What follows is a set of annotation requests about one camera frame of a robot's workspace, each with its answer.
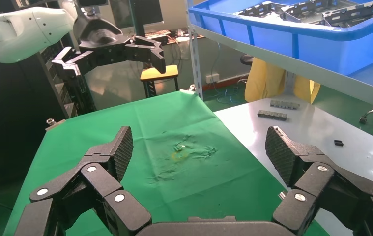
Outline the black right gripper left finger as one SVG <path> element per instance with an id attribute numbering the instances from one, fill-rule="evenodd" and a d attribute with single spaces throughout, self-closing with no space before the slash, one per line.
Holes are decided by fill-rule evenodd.
<path id="1" fill-rule="evenodd" d="M 123 126 L 110 142 L 92 146 L 74 168 L 34 189 L 15 235 L 64 236 L 89 210 L 112 235 L 136 235 L 151 215 L 121 184 L 133 147 L 132 130 Z"/>

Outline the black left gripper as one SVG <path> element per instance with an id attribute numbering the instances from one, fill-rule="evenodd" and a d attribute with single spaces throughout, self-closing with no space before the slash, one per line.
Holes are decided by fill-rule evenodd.
<path id="1" fill-rule="evenodd" d="M 158 72 L 166 72 L 161 42 L 143 36 L 130 37 L 98 15 L 79 15 L 73 33 L 80 51 L 67 46 L 52 60 L 59 78 L 69 81 L 87 73 L 87 51 L 94 65 L 102 66 L 126 60 L 151 64 Z"/>

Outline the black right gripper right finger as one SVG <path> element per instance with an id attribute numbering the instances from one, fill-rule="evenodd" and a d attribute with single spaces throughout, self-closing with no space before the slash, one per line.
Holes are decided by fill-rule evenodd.
<path id="1" fill-rule="evenodd" d="M 273 221 L 301 236 L 324 209 L 355 236 L 373 236 L 373 181 L 334 163 L 316 146 L 291 140 L 278 126 L 267 130 L 266 155 L 289 188 Z"/>

